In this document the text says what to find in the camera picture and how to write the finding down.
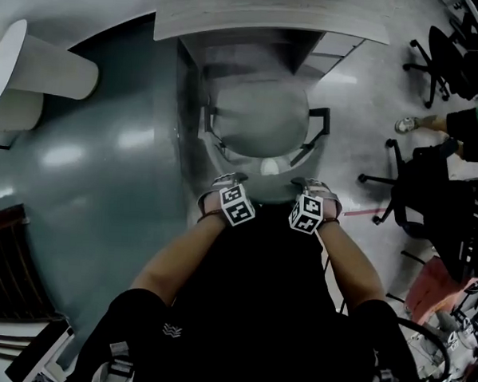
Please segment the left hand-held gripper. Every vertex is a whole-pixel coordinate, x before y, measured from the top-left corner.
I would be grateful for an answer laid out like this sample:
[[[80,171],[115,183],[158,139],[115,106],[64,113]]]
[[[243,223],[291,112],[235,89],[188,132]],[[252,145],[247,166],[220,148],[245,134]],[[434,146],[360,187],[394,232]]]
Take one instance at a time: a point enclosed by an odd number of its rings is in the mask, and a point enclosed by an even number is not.
[[[201,218],[211,215],[219,216],[226,226],[238,226],[255,217],[255,209],[247,196],[243,182],[248,180],[244,173],[233,172],[215,178],[210,188],[198,199],[198,208]],[[219,206],[208,208],[205,206],[206,198],[216,193],[219,196]]]

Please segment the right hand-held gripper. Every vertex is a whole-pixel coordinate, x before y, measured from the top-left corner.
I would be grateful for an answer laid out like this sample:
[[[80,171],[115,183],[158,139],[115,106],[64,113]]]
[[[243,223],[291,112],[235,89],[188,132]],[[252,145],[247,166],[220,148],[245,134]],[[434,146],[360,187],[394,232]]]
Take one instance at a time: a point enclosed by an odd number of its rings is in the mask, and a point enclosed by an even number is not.
[[[291,182],[301,190],[289,216],[291,229],[313,234],[327,223],[338,222],[342,204],[326,184],[301,177],[293,178]]]

